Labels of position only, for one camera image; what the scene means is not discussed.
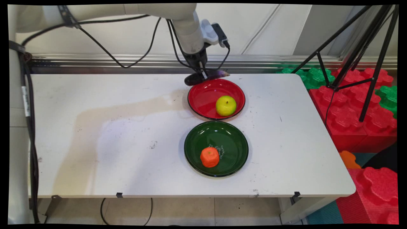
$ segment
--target tile floor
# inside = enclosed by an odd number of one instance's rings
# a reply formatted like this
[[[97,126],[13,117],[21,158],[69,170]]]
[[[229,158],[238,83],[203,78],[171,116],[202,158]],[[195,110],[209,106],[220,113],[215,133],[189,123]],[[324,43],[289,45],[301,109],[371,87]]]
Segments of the tile floor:
[[[53,199],[48,224],[104,224],[102,198]],[[114,225],[143,225],[149,215],[149,198],[108,198],[105,220]],[[150,226],[281,225],[276,198],[153,198]]]

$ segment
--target tripod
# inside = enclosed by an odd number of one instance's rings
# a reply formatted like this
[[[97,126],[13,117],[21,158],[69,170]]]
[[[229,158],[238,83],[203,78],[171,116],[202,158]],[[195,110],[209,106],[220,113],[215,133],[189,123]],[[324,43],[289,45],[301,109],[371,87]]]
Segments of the tripod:
[[[363,104],[362,112],[359,117],[359,122],[363,122],[366,112],[368,110],[368,106],[370,103],[370,99],[372,98],[372,94],[374,91],[374,86],[376,85],[377,78],[379,77],[379,72],[381,66],[383,64],[384,56],[386,55],[387,48],[389,47],[390,39],[392,37],[394,28],[396,26],[397,17],[398,17],[398,5],[395,5],[393,12],[390,14],[392,15],[392,19],[390,21],[389,28],[387,29],[386,37],[383,42],[383,46],[381,48],[379,59],[377,60],[376,68],[374,69],[373,77],[369,79],[365,79],[359,82],[355,82],[352,84],[344,85],[339,87],[342,80],[346,76],[346,73],[349,69],[354,70],[358,65],[359,61],[361,60],[363,54],[367,50],[369,44],[372,42],[376,34],[379,32],[381,27],[383,26],[386,19],[386,15],[389,13],[392,5],[383,5],[368,28],[366,29],[365,33],[362,35],[360,40],[358,41],[357,45],[355,46],[354,50],[350,54],[348,60],[345,62],[342,70],[339,72],[338,76],[334,80],[333,83],[329,83],[328,76],[325,71],[324,63],[322,62],[321,54],[319,53],[323,48],[325,48],[331,41],[333,41],[339,34],[341,34],[346,28],[348,28],[354,21],[356,21],[362,14],[364,14],[371,6],[365,6],[361,9],[355,16],[353,16],[348,22],[346,22],[336,33],[334,33],[327,41],[325,41],[317,50],[315,50],[308,58],[306,58],[296,69],[294,69],[291,73],[296,73],[299,69],[301,69],[306,63],[308,63],[312,58],[315,56],[318,57],[319,64],[321,65],[321,70],[325,78],[326,87],[332,88],[335,91],[339,91],[343,88],[348,88],[351,86],[355,86],[358,84],[363,84],[370,82],[370,86],[368,89],[368,93],[366,95],[365,102]]]

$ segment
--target apple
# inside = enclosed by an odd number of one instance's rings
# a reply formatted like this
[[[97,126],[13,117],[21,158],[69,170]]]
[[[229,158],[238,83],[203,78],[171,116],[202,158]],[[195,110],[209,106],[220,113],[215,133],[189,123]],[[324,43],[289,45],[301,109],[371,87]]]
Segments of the apple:
[[[235,111],[236,101],[232,97],[224,95],[216,101],[216,112],[218,112],[220,116],[229,116]]]

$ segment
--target green plate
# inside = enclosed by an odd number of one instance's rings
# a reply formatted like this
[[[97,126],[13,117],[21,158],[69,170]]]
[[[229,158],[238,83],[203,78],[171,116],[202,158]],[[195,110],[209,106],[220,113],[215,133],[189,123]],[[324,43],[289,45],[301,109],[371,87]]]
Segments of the green plate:
[[[206,147],[218,149],[219,164],[207,168],[200,159]],[[209,121],[195,126],[186,136],[185,157],[189,164],[207,176],[229,176],[243,167],[249,155],[249,146],[243,133],[229,123]]]

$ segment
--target plate rim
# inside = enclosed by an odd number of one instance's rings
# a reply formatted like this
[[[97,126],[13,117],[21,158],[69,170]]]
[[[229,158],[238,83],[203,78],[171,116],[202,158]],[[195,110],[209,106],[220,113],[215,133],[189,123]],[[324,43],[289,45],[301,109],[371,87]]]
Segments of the plate rim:
[[[196,128],[196,127],[198,127],[198,126],[200,126],[200,125],[203,125],[203,124],[205,124],[205,123],[209,123],[209,122],[222,122],[222,123],[225,123],[225,124],[227,124],[227,125],[230,125],[230,126],[236,128],[236,129],[243,135],[243,138],[245,139],[246,146],[247,146],[247,155],[246,155],[245,161],[243,162],[243,164],[242,164],[239,168],[237,168],[235,171],[233,171],[233,172],[231,172],[231,173],[228,173],[228,174],[225,174],[225,175],[211,175],[211,174],[207,174],[207,173],[205,173],[204,171],[200,171],[200,170],[197,169],[194,165],[192,165],[192,163],[189,161],[189,159],[188,159],[188,157],[187,157],[187,155],[186,155],[186,140],[188,139],[189,134],[192,132],[192,130],[193,130],[194,128]],[[243,166],[244,166],[244,165],[246,164],[246,162],[247,162],[247,159],[249,158],[249,144],[248,144],[248,142],[247,142],[246,136],[243,134],[242,131],[240,131],[239,128],[237,128],[236,126],[234,126],[234,125],[232,125],[232,124],[230,124],[230,123],[227,123],[227,122],[224,122],[224,121],[219,121],[219,120],[206,121],[206,122],[203,122],[203,123],[200,123],[200,124],[196,125],[194,128],[192,128],[192,129],[189,131],[189,133],[186,135],[185,140],[184,140],[184,156],[185,156],[185,158],[186,158],[188,164],[189,164],[192,168],[194,168],[194,169],[197,170],[198,172],[202,173],[203,175],[210,176],[210,177],[225,177],[225,176],[230,176],[230,175],[232,175],[232,174],[238,172],[241,168],[243,168]]]
[[[194,86],[192,86],[192,87],[189,89],[188,95],[187,95],[187,97],[186,97],[186,100],[188,101],[189,107],[190,107],[196,114],[198,114],[199,116],[204,117],[204,118],[206,118],[206,119],[211,119],[211,120],[224,120],[224,119],[228,119],[228,118],[232,118],[232,117],[236,116],[236,115],[237,115],[238,113],[240,113],[240,112],[243,110],[243,108],[245,107],[245,105],[246,105],[246,95],[245,95],[245,92],[239,87],[239,85],[237,85],[237,84],[235,84],[234,82],[232,82],[232,81],[230,81],[230,80],[227,80],[227,79],[219,79],[219,80],[226,80],[226,81],[229,81],[229,82],[231,82],[232,84],[236,85],[236,86],[242,91],[242,93],[243,93],[243,98],[245,99],[245,102],[243,103],[242,109],[240,109],[238,112],[236,112],[236,114],[234,114],[234,115],[232,115],[232,116],[225,117],[225,118],[210,118],[210,117],[207,117],[207,116],[205,116],[205,115],[199,114],[196,110],[194,110],[194,108],[192,108],[191,103],[189,102],[189,94],[191,93],[192,88],[195,86],[195,85],[194,85]]]

